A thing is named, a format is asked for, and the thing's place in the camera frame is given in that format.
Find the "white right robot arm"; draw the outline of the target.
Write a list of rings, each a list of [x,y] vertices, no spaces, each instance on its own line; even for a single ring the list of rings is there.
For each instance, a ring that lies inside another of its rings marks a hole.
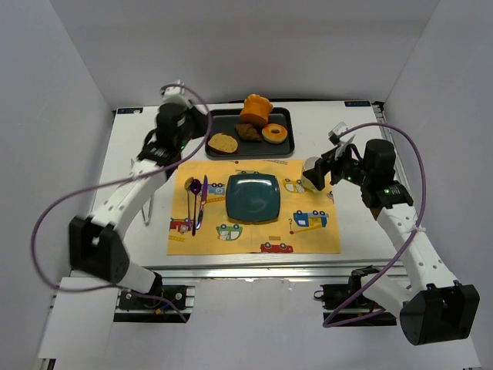
[[[386,140],[369,140],[363,156],[353,144],[340,144],[324,153],[302,173],[317,190],[341,180],[359,186],[361,198],[373,218],[390,239],[411,286],[404,288],[390,279],[387,268],[374,267],[352,272],[348,295],[324,320],[324,327],[336,327],[340,311],[359,299],[372,301],[393,315],[413,345],[468,338],[480,301],[472,284],[462,284],[445,266],[421,229],[421,214],[407,189],[395,180],[394,145]]]

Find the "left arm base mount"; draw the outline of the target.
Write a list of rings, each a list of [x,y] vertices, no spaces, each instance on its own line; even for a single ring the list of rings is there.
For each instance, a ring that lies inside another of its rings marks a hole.
[[[123,290],[116,301],[116,323],[178,323],[188,321],[195,297],[195,287],[164,284],[156,294],[159,299],[140,297],[135,291]]]

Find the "metal tongs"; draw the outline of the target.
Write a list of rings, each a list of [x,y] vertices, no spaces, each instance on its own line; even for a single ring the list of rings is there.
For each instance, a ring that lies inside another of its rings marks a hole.
[[[154,203],[154,195],[151,195],[150,198],[144,204],[144,206],[141,208],[141,215],[145,227],[148,227],[151,223],[152,215],[153,215],[153,203]]]

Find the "brown bread slice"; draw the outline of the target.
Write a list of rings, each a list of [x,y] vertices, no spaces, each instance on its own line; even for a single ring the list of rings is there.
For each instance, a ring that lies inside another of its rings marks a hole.
[[[216,153],[234,154],[239,148],[239,144],[235,138],[224,133],[216,133],[211,136],[207,146]]]

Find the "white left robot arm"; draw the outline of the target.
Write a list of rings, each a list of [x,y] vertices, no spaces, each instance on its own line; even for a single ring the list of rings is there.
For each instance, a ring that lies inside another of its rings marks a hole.
[[[69,224],[72,268],[151,298],[162,290],[156,272],[131,262],[123,243],[126,231],[144,204],[166,183],[182,160],[190,140],[205,137],[207,117],[194,105],[164,103],[156,127],[148,132],[130,170],[131,180],[85,218]]]

